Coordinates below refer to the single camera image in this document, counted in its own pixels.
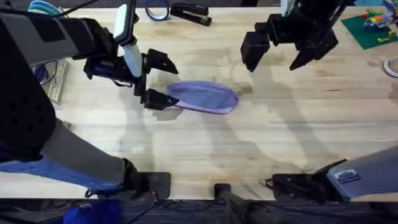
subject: stapler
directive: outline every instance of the stapler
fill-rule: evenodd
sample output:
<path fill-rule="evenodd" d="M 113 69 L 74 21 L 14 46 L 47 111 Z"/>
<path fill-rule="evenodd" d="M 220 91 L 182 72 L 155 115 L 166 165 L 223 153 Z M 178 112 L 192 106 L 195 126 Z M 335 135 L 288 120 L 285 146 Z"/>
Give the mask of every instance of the stapler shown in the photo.
<path fill-rule="evenodd" d="M 211 17 L 209 15 L 209 8 L 193 3 L 177 2 L 174 3 L 170 10 L 171 15 L 186 19 L 197 24 L 209 26 Z"/>

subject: blue tape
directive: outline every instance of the blue tape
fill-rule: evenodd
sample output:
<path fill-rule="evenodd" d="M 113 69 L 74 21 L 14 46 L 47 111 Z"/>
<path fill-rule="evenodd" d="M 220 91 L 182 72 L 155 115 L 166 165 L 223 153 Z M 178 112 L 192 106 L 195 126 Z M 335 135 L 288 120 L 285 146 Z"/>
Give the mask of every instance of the blue tape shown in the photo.
<path fill-rule="evenodd" d="M 384 62 L 384 68 L 386 69 L 386 71 L 388 72 L 388 74 L 392 75 L 393 77 L 398 78 L 398 72 L 393 71 L 393 69 L 391 68 L 391 62 L 392 62 L 393 60 L 398 60 L 398 58 L 392 57 L 392 58 L 387 59 L 387 60 Z"/>
<path fill-rule="evenodd" d="M 152 1 L 158 1 L 161 2 L 166 9 L 165 14 L 163 15 L 157 15 L 154 14 L 149 8 L 148 8 L 148 4 Z M 145 0 L 145 12 L 147 14 L 147 16 L 152 19 L 153 21 L 166 21 L 169 19 L 169 15 L 170 15 L 170 4 L 168 0 Z"/>

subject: purple zipper pouch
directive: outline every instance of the purple zipper pouch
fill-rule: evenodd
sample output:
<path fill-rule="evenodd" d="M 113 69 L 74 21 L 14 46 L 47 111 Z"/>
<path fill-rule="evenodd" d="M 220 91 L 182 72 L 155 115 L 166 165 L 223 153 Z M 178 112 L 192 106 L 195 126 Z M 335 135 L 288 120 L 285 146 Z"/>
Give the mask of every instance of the purple zipper pouch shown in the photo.
<path fill-rule="evenodd" d="M 212 82 L 174 83 L 167 87 L 167 94 L 180 100 L 175 106 L 208 113 L 228 114 L 238 105 L 235 91 Z"/>

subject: black cable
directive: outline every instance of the black cable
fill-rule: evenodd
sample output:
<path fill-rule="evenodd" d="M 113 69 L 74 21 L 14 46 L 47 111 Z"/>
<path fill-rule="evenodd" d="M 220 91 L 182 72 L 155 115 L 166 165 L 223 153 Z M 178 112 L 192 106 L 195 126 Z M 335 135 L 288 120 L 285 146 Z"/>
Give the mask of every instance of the black cable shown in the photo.
<path fill-rule="evenodd" d="M 45 85 L 45 84 L 47 84 L 47 83 L 51 82 L 51 81 L 54 79 L 54 77 L 56 76 L 56 74 L 57 74 L 57 70 L 58 70 L 58 61 L 55 61 L 55 69 L 54 69 L 54 74 L 52 75 L 52 77 L 51 77 L 51 78 L 49 78 L 48 80 L 46 80 L 46 81 L 42 82 L 42 83 L 41 83 L 41 85 Z"/>
<path fill-rule="evenodd" d="M 214 200 L 211 203 L 209 203 L 208 205 L 203 206 L 202 208 L 196 208 L 196 206 L 195 206 L 194 209 L 181 209 L 181 208 L 169 208 L 169 207 L 164 207 L 164 209 L 173 210 L 176 212 L 202 212 L 202 211 L 210 209 L 212 206 L 217 204 L 219 201 L 220 200 Z"/>
<path fill-rule="evenodd" d="M 6 207 L 12 208 L 14 210 L 17 210 L 19 212 L 58 212 L 58 211 L 63 211 L 69 207 L 74 206 L 76 203 L 79 203 L 81 200 L 66 200 L 63 204 L 54 206 L 54 199 L 50 199 L 50 203 L 40 209 L 31 209 L 31 208 L 26 208 L 23 205 L 7 205 Z"/>
<path fill-rule="evenodd" d="M 58 217 L 54 217 L 54 218 L 50 218 L 50 219 L 48 219 L 48 220 L 40 221 L 40 222 L 38 222 L 37 224 L 53 223 L 53 222 L 56 221 L 56 220 L 61 221 L 61 220 L 63 220 L 63 217 L 64 217 L 64 215 L 60 215 L 60 216 L 58 216 Z"/>
<path fill-rule="evenodd" d="M 153 206 L 147 208 L 146 210 L 144 210 L 143 212 L 141 212 L 140 214 L 138 214 L 135 218 L 133 218 L 132 220 L 130 220 L 127 224 L 132 224 L 133 222 L 137 221 L 141 216 L 147 214 L 149 211 L 151 211 L 152 209 L 156 208 L 156 207 L 168 207 L 171 204 L 174 204 L 175 202 L 170 202 L 167 205 L 159 205 L 159 204 L 154 204 Z"/>
<path fill-rule="evenodd" d="M 90 1 L 88 1 L 88 2 L 85 2 L 85 3 L 83 3 L 83 4 L 80 4 L 80 5 L 78 5 L 78 6 L 75 6 L 75 7 L 71 8 L 71 9 L 69 9 L 69 10 L 66 10 L 66 11 L 63 12 L 63 13 L 54 15 L 53 17 L 62 17 L 62 16 L 66 16 L 67 14 L 69 14 L 69 13 L 71 13 L 71 12 L 74 12 L 74 11 L 80 9 L 80 8 L 85 7 L 85 6 L 88 6 L 89 4 L 93 4 L 93 3 L 96 2 L 96 1 L 98 1 L 98 0 L 90 0 Z"/>
<path fill-rule="evenodd" d="M 5 215 L 5 214 L 0 214 L 0 220 L 2 221 L 6 221 L 9 223 L 18 223 L 18 224 L 36 224 L 36 222 L 31 222 L 28 220 L 23 220 L 17 217 L 12 217 L 9 215 Z"/>

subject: wood grain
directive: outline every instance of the wood grain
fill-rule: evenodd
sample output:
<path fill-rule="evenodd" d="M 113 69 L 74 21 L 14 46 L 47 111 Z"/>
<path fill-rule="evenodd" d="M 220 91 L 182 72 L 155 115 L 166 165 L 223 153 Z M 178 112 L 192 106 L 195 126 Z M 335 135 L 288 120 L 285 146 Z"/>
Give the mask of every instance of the wood grain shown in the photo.
<path fill-rule="evenodd" d="M 153 70 L 149 86 L 164 90 L 179 80 L 228 85 L 240 95 L 230 114 L 144 110 L 132 89 L 101 78 L 90 81 L 82 71 L 84 61 L 71 61 L 57 116 L 72 123 L 83 139 L 128 158 L 141 171 L 172 173 L 171 198 L 211 198 L 214 183 L 228 182 L 244 198 L 273 199 L 259 179 L 314 172 L 397 144 L 398 81 L 385 73 L 382 63 L 397 56 L 398 45 L 362 50 L 338 22 L 334 30 L 340 44 L 321 61 L 290 72 L 297 52 L 293 45 L 280 45 L 250 73 L 241 63 L 243 37 L 255 22 L 277 11 L 212 8 L 213 23 L 203 27 L 176 17 L 152 22 L 137 10 L 140 22 L 134 35 L 141 52 L 166 52 L 180 72 Z M 112 30 L 115 12 L 82 9 L 73 16 L 94 18 Z M 348 8 L 343 18 L 365 12 Z M 22 174 L 1 174 L 0 181 L 0 197 L 72 198 L 85 191 Z"/>

